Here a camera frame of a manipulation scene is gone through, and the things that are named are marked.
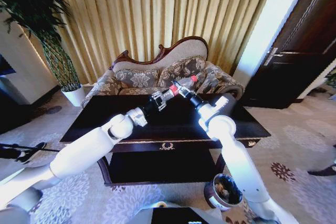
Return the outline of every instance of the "vintage sofa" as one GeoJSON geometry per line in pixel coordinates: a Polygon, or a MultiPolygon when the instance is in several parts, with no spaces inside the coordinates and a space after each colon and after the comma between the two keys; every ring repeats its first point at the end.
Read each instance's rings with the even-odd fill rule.
{"type": "Polygon", "coordinates": [[[84,108],[93,95],[152,94],[166,90],[173,79],[198,74],[197,93],[231,93],[237,100],[244,87],[220,67],[207,61],[208,46],[201,37],[190,36],[160,52],[147,62],[135,61],[124,51],[99,78],[82,101],[84,108]]]}

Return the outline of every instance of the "table drawer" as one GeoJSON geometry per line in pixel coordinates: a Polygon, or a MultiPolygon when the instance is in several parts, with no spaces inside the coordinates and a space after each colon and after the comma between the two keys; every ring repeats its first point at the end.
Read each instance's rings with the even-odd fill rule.
{"type": "MultiPolygon", "coordinates": [[[[246,148],[254,147],[260,139],[239,140],[246,148]]],[[[129,141],[114,146],[111,152],[146,152],[146,151],[172,151],[190,149],[216,149],[222,148],[220,141],[212,140],[171,140],[171,141],[129,141]]]]}

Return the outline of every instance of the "carved wooden backrest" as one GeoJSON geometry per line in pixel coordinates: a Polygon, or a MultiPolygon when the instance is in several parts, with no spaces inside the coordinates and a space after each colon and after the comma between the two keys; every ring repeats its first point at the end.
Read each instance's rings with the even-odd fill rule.
{"type": "Polygon", "coordinates": [[[159,54],[151,61],[140,62],[129,57],[128,51],[121,53],[112,64],[114,72],[120,69],[154,69],[160,71],[172,63],[189,56],[201,56],[207,59],[208,46],[206,41],[197,36],[180,39],[169,48],[159,45],[159,54]]]}

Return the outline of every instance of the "white wall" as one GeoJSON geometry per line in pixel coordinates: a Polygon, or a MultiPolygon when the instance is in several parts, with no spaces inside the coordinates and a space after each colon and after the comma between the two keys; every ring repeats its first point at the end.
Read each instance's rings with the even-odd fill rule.
{"type": "Polygon", "coordinates": [[[31,104],[55,87],[57,82],[29,39],[25,35],[18,37],[23,33],[21,27],[12,23],[12,29],[7,33],[7,27],[3,23],[7,17],[8,14],[0,14],[0,54],[16,73],[1,76],[2,86],[8,87],[10,82],[19,92],[10,95],[17,95],[15,100],[20,104],[31,104]]]}
{"type": "Polygon", "coordinates": [[[266,0],[233,78],[247,85],[298,0],[266,0]]]}

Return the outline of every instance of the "lower table shelf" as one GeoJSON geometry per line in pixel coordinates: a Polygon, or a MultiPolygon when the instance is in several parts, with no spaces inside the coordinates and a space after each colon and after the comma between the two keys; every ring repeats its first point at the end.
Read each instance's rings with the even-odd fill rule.
{"type": "Polygon", "coordinates": [[[224,165],[216,165],[207,149],[123,152],[113,153],[109,174],[112,186],[208,182],[224,165]]]}

